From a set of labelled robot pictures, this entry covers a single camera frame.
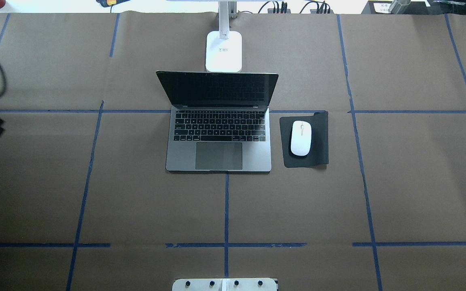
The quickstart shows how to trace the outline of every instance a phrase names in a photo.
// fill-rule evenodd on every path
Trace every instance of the mouse pad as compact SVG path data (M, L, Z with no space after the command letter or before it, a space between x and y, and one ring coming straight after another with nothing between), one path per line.
M292 123L303 120L312 127L312 142L309 154L296 156L290 151L290 135ZM316 112L313 116L288 116L280 118L282 136L283 164L287 168L312 167L328 164L328 112Z

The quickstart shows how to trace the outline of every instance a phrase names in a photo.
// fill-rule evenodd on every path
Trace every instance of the white device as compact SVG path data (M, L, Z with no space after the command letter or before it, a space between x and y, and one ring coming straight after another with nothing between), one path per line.
M273 278L189 278L178 279L172 291L277 291Z
M312 142L312 127L306 121L296 120L292 123L290 151L296 156L306 156Z
M194 1L218 1L218 31L212 31L206 37L206 70L208 72L240 72L242 70L242 35L239 32L229 30L230 15L232 18L237 17L237 2L228 0Z

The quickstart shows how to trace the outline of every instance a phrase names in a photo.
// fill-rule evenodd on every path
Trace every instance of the monitor stand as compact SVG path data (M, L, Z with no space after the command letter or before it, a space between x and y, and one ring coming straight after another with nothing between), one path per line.
M229 31L228 2L218 3L219 30L206 38L206 70L240 72L242 70L242 35Z

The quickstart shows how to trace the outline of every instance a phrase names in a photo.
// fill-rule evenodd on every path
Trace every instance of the trackpad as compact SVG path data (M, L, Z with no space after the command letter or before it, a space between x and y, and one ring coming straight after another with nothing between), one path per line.
M241 170L241 142L198 142L196 170Z

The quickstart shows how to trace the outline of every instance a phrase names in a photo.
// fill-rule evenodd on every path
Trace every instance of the laptop screen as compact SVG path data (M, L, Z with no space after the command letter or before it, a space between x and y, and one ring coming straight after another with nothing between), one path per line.
M278 74L156 72L172 105L189 107L268 106Z

